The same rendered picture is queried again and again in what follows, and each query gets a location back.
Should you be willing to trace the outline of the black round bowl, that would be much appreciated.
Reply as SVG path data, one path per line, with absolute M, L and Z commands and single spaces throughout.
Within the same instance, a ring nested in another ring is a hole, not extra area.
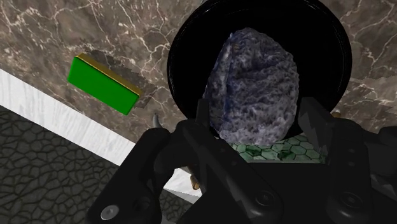
M 178 31 L 169 52 L 167 78 L 176 105 L 195 118 L 207 79 L 231 33 L 252 28 L 292 54 L 299 74 L 295 120 L 283 139 L 301 133 L 302 97 L 331 111 L 351 77 L 349 38 L 339 19 L 320 0 L 207 0 Z

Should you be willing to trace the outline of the green box with yellow edge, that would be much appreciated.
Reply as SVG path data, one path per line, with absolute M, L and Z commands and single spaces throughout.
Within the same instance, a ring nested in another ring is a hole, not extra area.
M 70 84 L 128 115 L 143 91 L 85 53 L 74 57 L 67 80 Z

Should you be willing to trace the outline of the green hexagon patterned object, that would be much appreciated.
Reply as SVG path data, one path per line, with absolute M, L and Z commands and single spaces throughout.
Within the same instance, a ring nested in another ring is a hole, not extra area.
M 323 164 L 320 155 L 304 134 L 278 141 L 270 146 L 230 143 L 247 162 L 298 162 Z

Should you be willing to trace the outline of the blue grey rough lump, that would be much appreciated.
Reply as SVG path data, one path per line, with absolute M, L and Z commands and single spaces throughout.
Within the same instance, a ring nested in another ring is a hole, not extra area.
M 207 79 L 210 123 L 229 143 L 268 146 L 292 126 L 299 74 L 292 54 L 252 28 L 231 33 Z

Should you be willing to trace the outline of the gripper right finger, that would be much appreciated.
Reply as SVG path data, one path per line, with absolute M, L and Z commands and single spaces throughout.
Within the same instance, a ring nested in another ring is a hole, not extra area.
M 370 133 L 335 118 L 313 97 L 301 100 L 298 124 L 326 155 L 325 210 L 334 224 L 397 224 L 397 127 Z

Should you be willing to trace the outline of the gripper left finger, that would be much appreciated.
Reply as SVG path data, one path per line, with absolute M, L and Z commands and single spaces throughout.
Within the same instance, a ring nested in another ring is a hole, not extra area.
M 174 132 L 147 130 L 87 211 L 87 224 L 161 224 L 160 194 L 175 169 L 190 168 L 201 197 L 176 224 L 279 224 L 282 200 L 224 140 L 211 134 L 209 103 Z

